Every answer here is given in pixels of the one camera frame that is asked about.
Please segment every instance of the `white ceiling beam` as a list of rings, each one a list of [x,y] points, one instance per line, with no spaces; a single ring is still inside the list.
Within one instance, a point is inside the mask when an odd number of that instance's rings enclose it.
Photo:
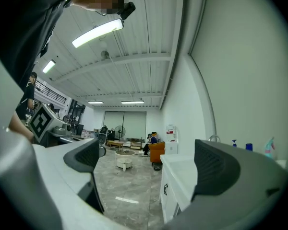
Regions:
[[[75,94],[69,92],[67,89],[65,89],[64,87],[62,87],[61,84],[58,84],[54,81],[51,81],[48,77],[47,74],[43,73],[41,70],[36,70],[37,75],[44,81],[46,81],[49,85],[51,85],[53,88],[57,89],[58,91],[61,91],[62,93],[64,93],[65,95],[71,97],[72,99],[76,100],[77,102],[84,104],[84,105],[88,105],[87,100],[85,98],[82,97],[78,97]]]
[[[117,58],[113,58],[113,62],[116,65],[121,65],[121,64],[124,65],[128,63],[141,62],[141,61],[164,61],[164,60],[171,61],[171,59],[172,59],[172,55],[169,53],[151,53],[151,54],[140,54],[140,55],[117,57]],[[80,74],[93,71],[93,70],[97,70],[100,68],[110,67],[110,66],[113,66],[113,63],[110,59],[103,60],[97,63],[92,63],[92,64],[87,65],[86,67],[67,73],[64,76],[54,80],[54,82],[59,83],[64,80],[78,76]]]
[[[162,98],[161,93],[131,93],[132,98]],[[89,96],[79,96],[80,98],[85,98],[88,101],[102,101],[102,100],[108,100],[113,98],[131,98],[129,93],[127,94],[101,94],[101,95],[89,95]]]
[[[126,107],[126,106],[102,106],[102,105],[89,105],[89,107],[92,108],[96,108],[97,110],[105,110],[105,111],[109,111],[109,110],[115,110],[115,111],[123,111],[123,112],[145,112],[147,110],[159,110],[159,108],[157,106],[130,106],[130,107]]]
[[[169,78],[172,73],[172,69],[174,66],[174,60],[176,57],[176,52],[177,52],[177,47],[178,47],[178,40],[179,40],[179,34],[180,34],[180,28],[181,28],[181,19],[182,19],[182,9],[183,9],[183,0],[176,0],[176,16],[175,16],[175,27],[174,27],[174,36],[173,36],[173,44],[172,44],[172,50],[171,50],[171,59],[169,61],[169,66],[168,66],[168,73],[167,73],[167,78],[165,81],[164,85],[164,90],[163,90],[163,97],[161,99],[159,109],[161,109],[164,98],[166,96],[166,92],[168,89],[168,83],[169,83]]]

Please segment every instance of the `orange armchair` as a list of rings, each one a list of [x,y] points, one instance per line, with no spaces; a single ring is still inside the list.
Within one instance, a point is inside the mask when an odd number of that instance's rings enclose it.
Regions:
[[[148,147],[150,150],[150,161],[152,162],[152,166],[154,163],[161,163],[160,155],[164,154],[165,142],[149,144]]]

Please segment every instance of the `spray bottle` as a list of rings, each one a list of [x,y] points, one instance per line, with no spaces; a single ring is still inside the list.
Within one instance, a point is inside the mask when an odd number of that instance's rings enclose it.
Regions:
[[[268,158],[272,158],[271,148],[275,150],[274,143],[273,143],[274,137],[272,137],[264,146],[264,154]]]

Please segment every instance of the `sleeve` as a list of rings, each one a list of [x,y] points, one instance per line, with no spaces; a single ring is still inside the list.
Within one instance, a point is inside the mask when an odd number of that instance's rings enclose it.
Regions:
[[[34,100],[34,86],[32,84],[29,84],[25,91],[27,98]]]

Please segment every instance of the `person sitting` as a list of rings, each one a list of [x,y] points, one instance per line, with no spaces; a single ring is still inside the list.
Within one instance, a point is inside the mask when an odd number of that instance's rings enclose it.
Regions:
[[[148,139],[149,144],[158,143],[156,135],[157,135],[156,132],[152,132],[151,134],[148,134],[147,139]],[[143,150],[139,151],[139,153],[143,154],[143,157],[147,157],[148,156],[148,150],[149,150],[148,144],[145,144]]]

